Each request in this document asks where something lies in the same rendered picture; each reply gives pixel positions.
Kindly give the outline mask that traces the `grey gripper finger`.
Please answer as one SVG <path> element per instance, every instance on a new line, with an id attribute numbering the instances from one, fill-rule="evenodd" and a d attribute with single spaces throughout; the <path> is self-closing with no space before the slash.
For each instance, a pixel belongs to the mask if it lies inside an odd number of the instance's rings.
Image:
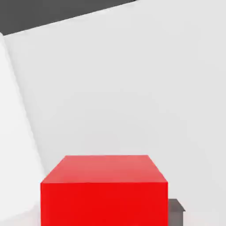
<path id="1" fill-rule="evenodd" d="M 168 226 L 184 226 L 186 210 L 177 199 L 168 199 Z"/>

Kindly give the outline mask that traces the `small red cube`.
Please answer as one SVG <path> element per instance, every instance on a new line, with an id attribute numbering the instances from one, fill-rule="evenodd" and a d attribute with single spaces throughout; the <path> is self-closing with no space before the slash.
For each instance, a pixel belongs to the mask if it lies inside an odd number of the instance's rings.
<path id="1" fill-rule="evenodd" d="M 168 226 L 168 182 L 147 155 L 67 155 L 40 192 L 41 226 Z"/>

